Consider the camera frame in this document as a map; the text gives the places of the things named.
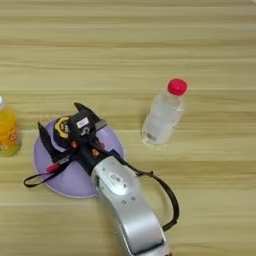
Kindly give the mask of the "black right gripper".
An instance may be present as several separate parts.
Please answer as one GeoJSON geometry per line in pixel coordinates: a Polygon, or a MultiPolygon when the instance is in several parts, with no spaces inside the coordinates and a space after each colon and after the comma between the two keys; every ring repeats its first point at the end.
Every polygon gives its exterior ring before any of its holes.
{"type": "MultiPolygon", "coordinates": [[[[84,111],[92,119],[69,119],[67,143],[72,150],[74,159],[83,167],[88,175],[91,175],[93,168],[109,156],[96,133],[106,126],[106,121],[100,119],[90,108],[81,103],[75,102],[79,112],[84,111]]],[[[60,161],[65,154],[57,150],[51,141],[51,137],[44,126],[38,123],[39,137],[53,162],[60,161]]]]}

